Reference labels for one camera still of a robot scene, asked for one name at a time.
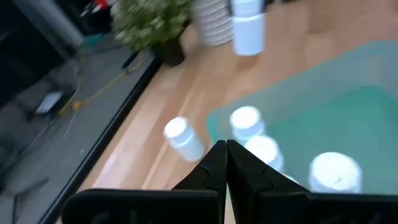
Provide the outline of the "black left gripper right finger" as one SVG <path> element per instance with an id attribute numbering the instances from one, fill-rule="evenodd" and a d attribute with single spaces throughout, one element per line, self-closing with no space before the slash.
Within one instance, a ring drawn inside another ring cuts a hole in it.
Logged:
<path id="1" fill-rule="evenodd" d="M 238 142 L 226 143 L 236 224 L 398 224 L 398 196 L 312 193 Z"/>

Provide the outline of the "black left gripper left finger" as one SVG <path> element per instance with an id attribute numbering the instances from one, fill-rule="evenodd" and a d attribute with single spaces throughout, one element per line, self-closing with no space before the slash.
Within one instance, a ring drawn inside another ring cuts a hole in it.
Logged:
<path id="1" fill-rule="evenodd" d="M 217 141 L 171 190 L 89 189 L 72 195 L 63 224 L 224 224 L 228 147 Z"/>

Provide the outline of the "large white pill bottle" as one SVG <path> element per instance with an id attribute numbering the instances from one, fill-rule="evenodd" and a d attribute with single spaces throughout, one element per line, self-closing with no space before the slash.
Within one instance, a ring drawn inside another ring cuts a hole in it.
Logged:
<path id="1" fill-rule="evenodd" d="M 339 152 L 324 152 L 310 163 L 308 183 L 312 192 L 359 194 L 363 171 L 351 157 Z"/>

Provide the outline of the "translucent teal plastic basket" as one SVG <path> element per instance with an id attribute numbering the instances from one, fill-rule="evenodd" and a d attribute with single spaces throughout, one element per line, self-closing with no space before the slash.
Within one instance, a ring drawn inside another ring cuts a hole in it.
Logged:
<path id="1" fill-rule="evenodd" d="M 365 194 L 398 195 L 398 40 L 372 41 L 212 111 L 210 139 L 232 139 L 230 114 L 260 111 L 284 168 L 308 186 L 313 158 L 352 157 Z"/>

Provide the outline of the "succulent in white geometric pot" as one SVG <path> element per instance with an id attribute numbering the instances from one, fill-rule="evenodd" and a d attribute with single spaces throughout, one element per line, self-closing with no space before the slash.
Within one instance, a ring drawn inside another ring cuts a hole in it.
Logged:
<path id="1" fill-rule="evenodd" d="M 219 46 L 233 39 L 227 0 L 191 0 L 190 10 L 192 22 L 205 45 Z"/>

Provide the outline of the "white-flowered plant in black pot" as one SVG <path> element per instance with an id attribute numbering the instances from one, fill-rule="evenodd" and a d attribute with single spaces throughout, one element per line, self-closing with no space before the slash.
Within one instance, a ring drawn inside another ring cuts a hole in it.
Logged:
<path id="1" fill-rule="evenodd" d="M 190 0 L 117 0 L 113 28 L 117 40 L 174 67 L 185 60 L 180 36 L 189 21 Z"/>

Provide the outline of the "black desk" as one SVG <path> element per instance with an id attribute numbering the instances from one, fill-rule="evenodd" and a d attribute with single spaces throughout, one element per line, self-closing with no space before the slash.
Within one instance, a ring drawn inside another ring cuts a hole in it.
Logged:
<path id="1" fill-rule="evenodd" d="M 130 56 L 125 60 L 125 62 L 122 64 L 121 68 L 122 68 L 123 70 L 127 69 L 128 66 L 134 61 L 134 59 L 137 57 L 138 54 L 139 54 L 138 52 L 133 51 L 133 52 L 131 53 L 131 55 L 130 55 Z"/>

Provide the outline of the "teal floor mat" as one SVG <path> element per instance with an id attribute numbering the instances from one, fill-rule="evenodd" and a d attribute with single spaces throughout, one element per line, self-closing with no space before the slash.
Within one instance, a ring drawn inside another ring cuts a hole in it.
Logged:
<path id="1" fill-rule="evenodd" d="M 92 47 L 95 46 L 102 38 L 103 33 L 86 35 L 81 43 L 82 47 Z"/>

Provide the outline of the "white tray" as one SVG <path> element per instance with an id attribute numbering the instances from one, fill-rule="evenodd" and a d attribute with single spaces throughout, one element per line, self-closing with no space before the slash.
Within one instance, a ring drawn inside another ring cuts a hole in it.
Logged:
<path id="1" fill-rule="evenodd" d="M 48 93 L 42 100 L 41 104 L 37 107 L 35 114 L 48 113 L 55 104 L 61 99 L 63 93 L 61 91 L 54 91 Z"/>

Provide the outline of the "black aluminium table frame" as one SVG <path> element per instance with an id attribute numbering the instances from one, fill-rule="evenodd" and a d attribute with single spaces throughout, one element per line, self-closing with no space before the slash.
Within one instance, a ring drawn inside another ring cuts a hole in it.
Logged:
<path id="1" fill-rule="evenodd" d="M 54 224 L 57 221 L 63 204 L 79 189 L 79 187 L 85 181 L 93 166 L 96 164 L 97 160 L 106 149 L 106 146 L 117 133 L 127 115 L 137 103 L 138 99 L 141 97 L 161 65 L 162 61 L 157 57 L 154 58 L 153 61 L 148 65 L 139 81 L 130 91 L 126 99 L 123 101 L 121 107 L 117 110 L 112 120 L 102 132 L 101 136 L 97 139 L 94 146 L 88 151 L 88 154 L 83 158 L 83 162 L 78 166 L 71 179 L 67 182 L 66 186 L 64 186 L 58 197 L 47 209 L 37 224 Z"/>

